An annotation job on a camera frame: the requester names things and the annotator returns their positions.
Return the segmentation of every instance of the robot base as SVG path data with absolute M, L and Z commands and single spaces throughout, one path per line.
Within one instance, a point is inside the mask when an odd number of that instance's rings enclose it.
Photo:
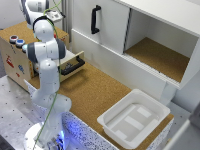
M 24 149 L 25 150 L 33 150 L 33 147 L 35 145 L 35 136 L 37 136 L 37 133 L 40 131 L 40 129 L 42 128 L 43 123 L 37 123 L 35 125 L 33 125 L 25 134 L 24 137 Z M 68 145 L 69 145 L 69 139 L 64 138 L 64 142 L 66 147 L 64 148 L 64 150 L 67 149 Z M 51 148 L 49 149 L 49 147 L 46 145 L 45 147 L 41 148 L 39 146 L 39 142 L 35 145 L 35 149 L 34 150 L 56 150 L 55 148 Z

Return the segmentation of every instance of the cork surface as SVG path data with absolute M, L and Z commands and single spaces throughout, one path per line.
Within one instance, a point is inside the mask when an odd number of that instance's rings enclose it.
M 56 30 L 58 33 L 58 38 L 68 35 L 66 32 L 57 27 Z M 12 35 L 17 35 L 19 39 L 24 39 L 27 44 L 38 41 L 36 38 L 34 38 L 33 30 L 27 27 L 27 23 L 25 21 L 4 30 L 0 30 L 0 37 L 7 42 L 9 42 L 10 36 Z
M 144 38 L 125 53 L 178 82 L 181 82 L 190 60 L 149 38 Z
M 29 82 L 36 88 L 40 87 L 38 77 Z M 88 63 L 80 72 L 63 81 L 59 90 L 60 94 L 71 98 L 72 113 L 120 150 L 123 148 L 105 134 L 97 118 L 129 92 L 131 89 Z M 146 149 L 172 119 L 173 115 L 167 116 L 136 150 Z

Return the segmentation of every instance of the white robotic arm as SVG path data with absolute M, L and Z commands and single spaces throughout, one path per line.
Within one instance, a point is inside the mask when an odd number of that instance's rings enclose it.
M 53 21 L 43 16 L 43 12 L 49 8 L 48 0 L 19 0 L 28 27 L 33 29 L 36 37 L 41 42 L 30 43 L 23 46 L 23 52 L 33 62 L 39 64 L 40 89 L 32 95 L 32 101 L 47 108 L 46 116 L 52 107 L 49 118 L 43 131 L 38 132 L 35 140 L 41 149 L 49 150 L 48 143 L 56 139 L 62 130 L 62 113 L 71 108 L 71 100 L 63 95 L 56 94 L 60 87 L 59 70 L 53 60 L 62 59 L 66 55 L 64 43 L 54 38 Z

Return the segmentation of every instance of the white plastic bin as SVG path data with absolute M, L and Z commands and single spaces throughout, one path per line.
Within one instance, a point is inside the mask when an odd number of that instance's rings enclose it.
M 135 149 L 169 113 L 169 108 L 134 89 L 97 120 L 122 147 Z

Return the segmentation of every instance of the brown shelf surface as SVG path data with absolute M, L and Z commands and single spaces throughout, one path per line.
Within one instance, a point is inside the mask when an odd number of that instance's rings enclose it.
M 29 83 L 36 88 L 40 87 L 38 77 L 31 79 Z M 72 108 L 70 111 L 72 113 L 120 150 L 125 149 L 105 134 L 102 126 L 97 122 L 97 118 L 129 92 L 131 89 L 88 63 L 81 71 L 63 81 L 59 90 L 60 94 L 71 98 Z M 167 116 L 135 150 L 146 149 L 172 119 L 172 114 Z
M 190 58 L 149 38 L 144 38 L 125 53 L 178 82 L 181 82 L 190 61 Z

